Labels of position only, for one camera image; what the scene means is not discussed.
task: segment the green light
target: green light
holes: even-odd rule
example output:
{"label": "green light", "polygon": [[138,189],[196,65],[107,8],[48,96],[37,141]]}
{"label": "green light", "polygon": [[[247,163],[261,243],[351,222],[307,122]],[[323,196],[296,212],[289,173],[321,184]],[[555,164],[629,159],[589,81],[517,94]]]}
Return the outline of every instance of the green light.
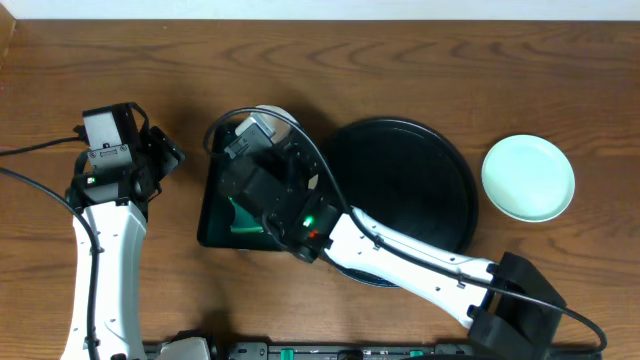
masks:
{"label": "green light", "polygon": [[313,224],[313,216],[309,215],[306,218],[304,218],[304,222],[302,223],[302,226],[309,227],[311,226],[311,224]]}

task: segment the black plate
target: black plate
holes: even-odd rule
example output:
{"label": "black plate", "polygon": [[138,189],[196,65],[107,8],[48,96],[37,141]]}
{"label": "black plate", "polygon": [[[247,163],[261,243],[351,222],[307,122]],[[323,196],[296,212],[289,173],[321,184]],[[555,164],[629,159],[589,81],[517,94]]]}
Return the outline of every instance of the black plate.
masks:
{"label": "black plate", "polygon": [[[438,248],[464,253],[478,220],[473,176],[455,147],[403,119],[365,120],[321,147],[348,201],[382,224]],[[354,280],[395,285],[340,269]]]}

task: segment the brown tabletop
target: brown tabletop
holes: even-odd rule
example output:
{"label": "brown tabletop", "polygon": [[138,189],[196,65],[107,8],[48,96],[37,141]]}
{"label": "brown tabletop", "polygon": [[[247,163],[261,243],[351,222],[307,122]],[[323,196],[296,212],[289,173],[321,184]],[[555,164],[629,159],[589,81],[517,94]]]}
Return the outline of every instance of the brown tabletop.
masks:
{"label": "brown tabletop", "polygon": [[[640,357],[640,25],[543,22],[21,21],[0,70],[0,149],[70,136],[81,112],[136,101],[186,152],[151,204],[140,264],[143,337],[202,326],[223,339],[432,343],[457,321],[404,290],[358,284],[289,254],[213,250],[196,229],[221,113],[257,104],[294,114],[315,139],[361,118],[427,124],[479,186],[469,254],[530,259],[569,306],[600,324],[607,359]],[[571,206],[513,220],[482,191],[488,149],[542,136],[576,176]],[[64,193],[81,144],[1,158]],[[76,249],[71,216],[0,177],[0,357],[59,358]],[[558,343],[595,343],[564,320]]]}

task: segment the white backdrop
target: white backdrop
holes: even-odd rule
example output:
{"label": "white backdrop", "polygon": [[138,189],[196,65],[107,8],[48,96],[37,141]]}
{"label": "white backdrop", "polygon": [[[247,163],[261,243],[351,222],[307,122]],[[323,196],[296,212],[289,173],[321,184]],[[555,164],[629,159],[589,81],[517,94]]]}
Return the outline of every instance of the white backdrop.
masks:
{"label": "white backdrop", "polygon": [[640,0],[0,0],[16,19],[640,20]]}

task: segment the round white plate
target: round white plate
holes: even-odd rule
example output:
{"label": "round white plate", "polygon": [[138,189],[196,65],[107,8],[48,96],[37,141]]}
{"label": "round white plate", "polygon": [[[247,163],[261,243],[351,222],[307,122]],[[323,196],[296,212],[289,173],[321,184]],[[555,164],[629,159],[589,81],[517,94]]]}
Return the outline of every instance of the round white plate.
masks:
{"label": "round white plate", "polygon": [[482,185],[505,214],[541,222],[569,206],[576,183],[569,160],[555,145],[537,136],[515,135],[495,144],[485,157]]}

